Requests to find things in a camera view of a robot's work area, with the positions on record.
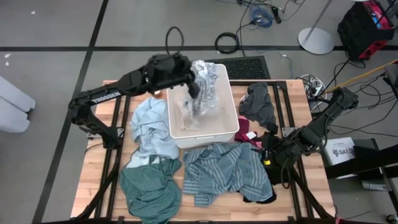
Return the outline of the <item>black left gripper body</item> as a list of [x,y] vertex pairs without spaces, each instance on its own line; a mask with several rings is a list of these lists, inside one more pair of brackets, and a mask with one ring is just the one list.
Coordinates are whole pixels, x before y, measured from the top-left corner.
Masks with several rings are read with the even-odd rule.
[[146,64],[146,82],[150,93],[177,85],[191,85],[195,75],[192,63],[180,53],[153,55]]

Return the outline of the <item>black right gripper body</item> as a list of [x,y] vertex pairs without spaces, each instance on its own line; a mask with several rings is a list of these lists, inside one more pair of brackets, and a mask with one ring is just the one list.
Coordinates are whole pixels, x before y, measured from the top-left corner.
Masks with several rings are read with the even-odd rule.
[[298,157],[296,149],[298,130],[292,130],[288,136],[279,138],[273,132],[261,136],[261,162],[268,168],[293,168]]

